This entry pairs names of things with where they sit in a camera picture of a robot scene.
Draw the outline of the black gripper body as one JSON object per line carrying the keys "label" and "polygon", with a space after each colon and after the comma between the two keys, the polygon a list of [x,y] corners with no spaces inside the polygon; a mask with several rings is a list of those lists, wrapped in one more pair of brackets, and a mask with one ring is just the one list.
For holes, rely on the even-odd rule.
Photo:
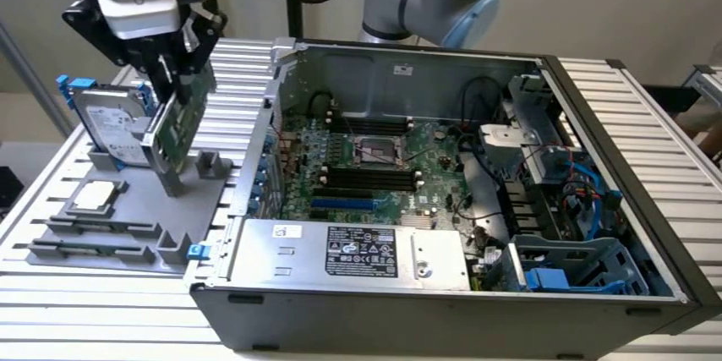
{"label": "black gripper body", "polygon": [[155,36],[129,38],[125,35],[115,35],[117,44],[117,56],[115,64],[145,65],[159,57],[177,68],[193,66],[193,53],[185,44],[185,32],[183,30]]}

